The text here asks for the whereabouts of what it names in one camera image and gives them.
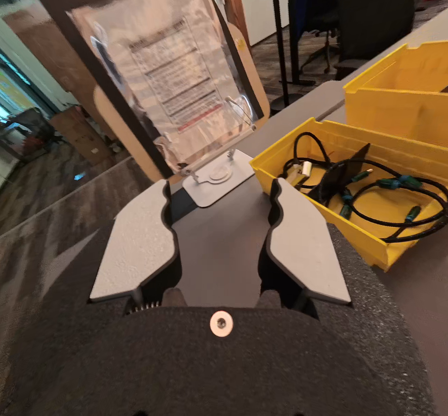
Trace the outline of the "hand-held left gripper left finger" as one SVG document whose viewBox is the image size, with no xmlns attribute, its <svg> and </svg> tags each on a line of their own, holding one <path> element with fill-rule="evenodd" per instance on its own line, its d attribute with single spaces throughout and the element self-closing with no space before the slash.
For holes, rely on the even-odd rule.
<svg viewBox="0 0 448 416">
<path fill-rule="evenodd" d="M 89 301 L 128 297 L 136 307 L 154 307 L 181 278 L 170 184 L 160 180 L 115 217 Z"/>
</svg>

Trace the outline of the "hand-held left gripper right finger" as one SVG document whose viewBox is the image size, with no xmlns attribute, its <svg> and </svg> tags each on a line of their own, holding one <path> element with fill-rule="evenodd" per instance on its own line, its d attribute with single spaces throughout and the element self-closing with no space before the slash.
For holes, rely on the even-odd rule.
<svg viewBox="0 0 448 416">
<path fill-rule="evenodd" d="M 272 182 L 270 204 L 259 257 L 260 292 L 277 292 L 287 309 L 305 309 L 313 299 L 350 305 L 325 218 L 283 178 Z"/>
</svg>

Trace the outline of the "yellow plastic bin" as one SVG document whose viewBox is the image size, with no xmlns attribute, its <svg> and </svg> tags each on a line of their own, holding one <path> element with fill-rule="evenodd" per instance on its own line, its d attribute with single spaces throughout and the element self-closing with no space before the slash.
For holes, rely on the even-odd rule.
<svg viewBox="0 0 448 416">
<path fill-rule="evenodd" d="M 370 143 L 361 173 L 327 205 L 307 194 L 335 163 Z M 417 241 L 447 228 L 447 148 L 310 118 L 256 156 L 250 165 L 263 191 L 313 164 L 301 189 L 369 264 L 384 271 Z"/>
<path fill-rule="evenodd" d="M 404 44 L 344 86 L 353 127 L 448 146 L 448 42 Z"/>
</svg>

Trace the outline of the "silver adapter hub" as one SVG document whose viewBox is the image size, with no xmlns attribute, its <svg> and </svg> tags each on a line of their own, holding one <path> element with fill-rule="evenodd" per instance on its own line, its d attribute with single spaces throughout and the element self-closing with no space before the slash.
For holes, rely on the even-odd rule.
<svg viewBox="0 0 448 416">
<path fill-rule="evenodd" d="M 300 169 L 295 173 L 295 176 L 290 180 L 290 184 L 298 189 L 308 181 L 311 176 L 313 164 L 310 161 L 304 161 Z"/>
</svg>

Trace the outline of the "black bin divider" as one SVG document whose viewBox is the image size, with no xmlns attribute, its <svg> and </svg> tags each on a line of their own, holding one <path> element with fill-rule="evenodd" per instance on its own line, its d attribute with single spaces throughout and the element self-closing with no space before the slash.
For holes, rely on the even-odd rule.
<svg viewBox="0 0 448 416">
<path fill-rule="evenodd" d="M 370 147 L 371 144 L 368 143 L 349 159 L 335 163 L 307 196 L 319 204 L 327 205 L 334 195 L 342 192 L 351 183 L 352 178 L 361 173 L 363 160 Z"/>
</svg>

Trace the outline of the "white sign stand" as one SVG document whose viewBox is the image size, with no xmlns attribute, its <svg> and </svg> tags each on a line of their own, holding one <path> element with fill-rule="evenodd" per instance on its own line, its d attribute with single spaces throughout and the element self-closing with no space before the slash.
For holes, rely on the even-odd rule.
<svg viewBox="0 0 448 416">
<path fill-rule="evenodd" d="M 197 168 L 187 168 L 182 188 L 197 207 L 210 207 L 255 174 L 252 160 L 232 148 Z"/>
</svg>

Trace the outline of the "large cardboard box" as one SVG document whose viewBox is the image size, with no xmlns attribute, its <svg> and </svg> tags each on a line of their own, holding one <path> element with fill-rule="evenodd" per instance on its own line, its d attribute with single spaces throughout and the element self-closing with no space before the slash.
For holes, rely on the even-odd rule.
<svg viewBox="0 0 448 416">
<path fill-rule="evenodd" d="M 73 105 L 53 115 L 49 123 L 90 164 L 97 165 L 112 156 L 112 151 L 87 122 L 79 106 Z"/>
</svg>

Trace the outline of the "framed instruction sign board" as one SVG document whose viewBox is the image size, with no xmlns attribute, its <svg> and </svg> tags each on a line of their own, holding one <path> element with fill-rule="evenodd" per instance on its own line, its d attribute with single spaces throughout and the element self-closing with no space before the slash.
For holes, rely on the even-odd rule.
<svg viewBox="0 0 448 416">
<path fill-rule="evenodd" d="M 39 0 L 164 178 L 265 116 L 214 0 Z"/>
</svg>

